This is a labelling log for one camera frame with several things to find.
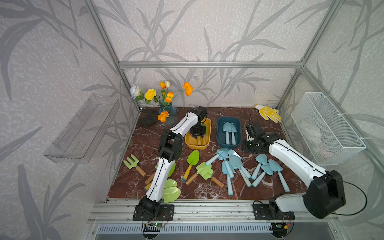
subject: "brown marble surface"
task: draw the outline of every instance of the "brown marble surface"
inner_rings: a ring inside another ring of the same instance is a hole
[[[185,116],[187,109],[188,108],[177,108],[179,120]],[[216,128],[217,120],[221,116],[231,116],[240,119],[242,124],[242,139],[245,139],[245,123],[247,122],[247,124],[249,124],[249,115],[252,116],[254,122],[257,121],[260,123],[264,131],[277,132],[285,138],[280,124],[274,123],[271,120],[265,121],[255,108],[207,108],[207,110],[208,118],[212,121],[211,140],[207,149],[199,150],[199,163],[209,160],[216,154],[216,150],[220,148],[216,142]],[[135,155],[140,160],[138,165],[147,173],[147,176],[142,177],[135,168],[129,170],[124,164],[121,164],[117,178],[109,193],[110,198],[142,198],[142,196],[146,194],[144,182],[155,172],[155,166],[158,161],[153,146],[155,146],[157,151],[160,134],[164,129],[165,127],[160,121],[149,127],[136,126],[124,159],[131,154]],[[253,186],[247,187],[238,170],[235,170],[235,177],[231,179],[233,195],[229,196],[227,191],[227,177],[222,173],[222,162],[218,159],[212,164],[212,169],[214,170],[212,176],[219,179],[225,185],[224,188],[220,188],[211,179],[204,180],[201,176],[198,176],[190,185],[186,185],[181,178],[189,166],[187,158],[192,151],[193,149],[188,148],[186,143],[183,142],[183,153],[180,159],[176,161],[174,173],[168,178],[177,182],[177,187],[181,190],[179,199],[267,200],[285,193],[277,173],[274,173],[272,176],[267,174],[261,183],[254,188]],[[241,151],[241,145],[235,149],[235,151],[242,157],[244,167],[252,174],[258,164],[255,160],[257,154],[244,153]],[[306,191],[305,184],[287,166],[270,154],[267,154],[267,157],[268,159],[274,159],[283,166],[281,173],[291,190],[290,194]],[[198,164],[192,167],[189,176],[192,176],[196,172],[195,168],[197,166]]]

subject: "gray wall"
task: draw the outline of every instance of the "gray wall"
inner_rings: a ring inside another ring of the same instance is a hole
[[[119,61],[300,61],[331,1],[94,0]],[[175,106],[276,106],[292,69],[129,69],[145,91],[170,80]]]
[[[345,0],[340,11],[316,48],[307,67],[329,90],[345,112],[384,151],[383,52],[384,1]],[[305,141],[290,114],[305,92],[316,91],[300,77],[284,102],[281,113],[295,147],[311,158]],[[343,179],[361,187],[368,205],[359,215],[340,216],[350,239],[382,239],[384,235],[384,177],[365,151],[328,170],[340,172]],[[337,212],[350,214],[361,209],[364,196],[344,184],[347,204]]]
[[[79,239],[137,111],[84,1],[0,0],[0,239]],[[88,164],[44,150],[91,93],[121,107]]]

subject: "yellow flower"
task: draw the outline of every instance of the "yellow flower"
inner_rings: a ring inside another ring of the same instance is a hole
[[[160,120],[161,122],[166,122],[167,117],[169,117],[169,112],[164,111],[159,116],[157,116],[157,119]]]
[[[147,93],[144,95],[145,99],[148,101],[152,100],[156,96],[155,89],[149,89]]]
[[[185,94],[187,96],[191,95],[192,94],[192,91],[193,91],[193,87],[191,84],[189,83],[184,83],[184,89],[185,89]]]

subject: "white wire basket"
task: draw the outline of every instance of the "white wire basket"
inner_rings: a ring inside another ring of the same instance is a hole
[[[291,116],[318,165],[338,165],[366,148],[323,93],[305,93]]]

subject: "glass vase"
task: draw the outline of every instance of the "glass vase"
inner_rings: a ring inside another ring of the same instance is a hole
[[[167,127],[174,127],[177,124],[177,109],[170,103],[168,106],[160,105],[159,114],[168,111],[169,117],[163,124]]]

